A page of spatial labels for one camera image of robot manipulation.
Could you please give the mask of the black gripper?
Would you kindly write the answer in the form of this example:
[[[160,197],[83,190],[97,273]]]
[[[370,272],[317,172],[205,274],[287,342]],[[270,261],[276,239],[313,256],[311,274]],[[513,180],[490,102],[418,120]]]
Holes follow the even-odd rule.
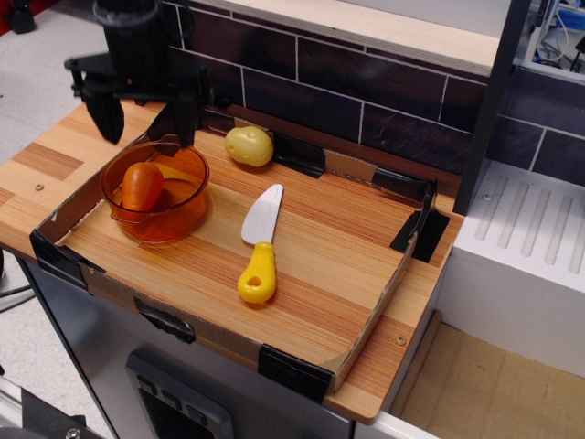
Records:
[[[86,104],[102,137],[118,144],[124,129],[120,98],[173,101],[181,146],[194,143],[201,102],[209,98],[210,70],[176,50],[183,36],[160,1],[95,1],[108,51],[65,61],[72,90]]]

